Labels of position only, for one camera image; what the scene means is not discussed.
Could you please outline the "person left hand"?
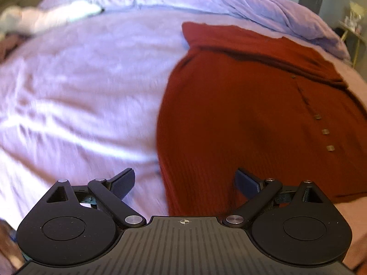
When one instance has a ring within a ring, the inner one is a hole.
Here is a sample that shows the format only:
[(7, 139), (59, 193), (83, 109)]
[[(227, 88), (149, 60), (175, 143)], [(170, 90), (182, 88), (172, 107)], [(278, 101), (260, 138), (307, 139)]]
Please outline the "person left hand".
[(25, 259), (16, 242), (16, 231), (1, 219), (0, 223), (1, 274), (14, 274), (25, 264)]

